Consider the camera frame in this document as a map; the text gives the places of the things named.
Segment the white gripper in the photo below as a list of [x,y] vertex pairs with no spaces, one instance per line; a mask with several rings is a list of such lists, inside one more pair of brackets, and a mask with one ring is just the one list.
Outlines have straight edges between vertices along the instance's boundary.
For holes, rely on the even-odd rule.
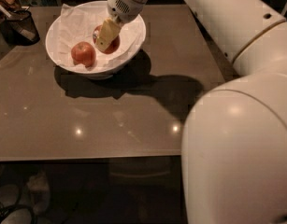
[[111,42],[119,36],[121,26],[133,21],[143,9],[143,0],[108,0],[108,14],[96,39],[96,46],[104,52]]

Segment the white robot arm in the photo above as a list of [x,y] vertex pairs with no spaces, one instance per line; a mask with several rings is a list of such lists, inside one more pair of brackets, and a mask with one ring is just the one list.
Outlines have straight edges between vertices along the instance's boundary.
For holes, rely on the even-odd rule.
[[239,77],[189,113],[189,224],[287,224],[287,20],[261,0],[184,0]]

